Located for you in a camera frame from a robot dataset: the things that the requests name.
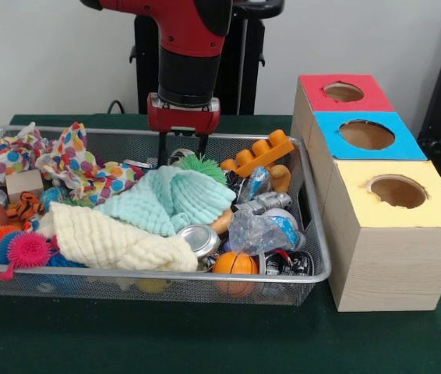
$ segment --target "shape sorter box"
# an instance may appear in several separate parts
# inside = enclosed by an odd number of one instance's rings
[[[299,76],[291,136],[309,146],[318,111],[394,111],[379,84],[369,75]]]
[[[338,311],[436,308],[441,178],[430,161],[336,161],[323,224]]]
[[[426,160],[394,112],[319,112],[309,137],[309,159],[323,213],[333,160]]]

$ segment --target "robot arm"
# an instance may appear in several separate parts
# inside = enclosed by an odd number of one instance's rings
[[[219,123],[213,98],[232,0],[80,0],[84,5],[152,17],[160,30],[158,93],[148,97],[148,121],[160,133],[158,166],[166,163],[166,135],[195,133],[199,153]]]
[[[180,108],[210,104],[232,0],[81,0],[98,10],[112,9],[155,19],[160,29],[157,96]]]

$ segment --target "black cable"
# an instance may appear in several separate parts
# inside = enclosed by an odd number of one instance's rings
[[[122,113],[124,115],[125,114],[124,107],[123,107],[122,103],[118,100],[113,100],[111,102],[110,106],[108,107],[108,110],[106,111],[106,114],[107,115],[111,114],[111,111],[113,110],[113,107],[115,106],[115,104],[118,105],[118,108],[120,109],[120,113]]]

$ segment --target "orange building block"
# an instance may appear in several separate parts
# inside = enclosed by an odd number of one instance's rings
[[[242,150],[236,155],[237,162],[230,158],[223,161],[220,167],[224,170],[235,171],[241,177],[247,178],[255,168],[271,165],[293,149],[293,144],[284,131],[276,130],[269,134],[268,140],[257,140],[252,145],[253,153],[250,150]]]

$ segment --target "green spiky ball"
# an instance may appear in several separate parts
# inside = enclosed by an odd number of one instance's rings
[[[222,185],[226,185],[226,176],[219,167],[219,164],[214,160],[205,160],[205,156],[198,158],[195,154],[190,154],[174,166],[178,166],[182,170],[198,171],[199,173],[208,175]]]
[[[82,206],[87,208],[94,207],[94,204],[89,199],[81,199],[81,200],[64,199],[63,201],[61,201],[61,203],[70,206]]]

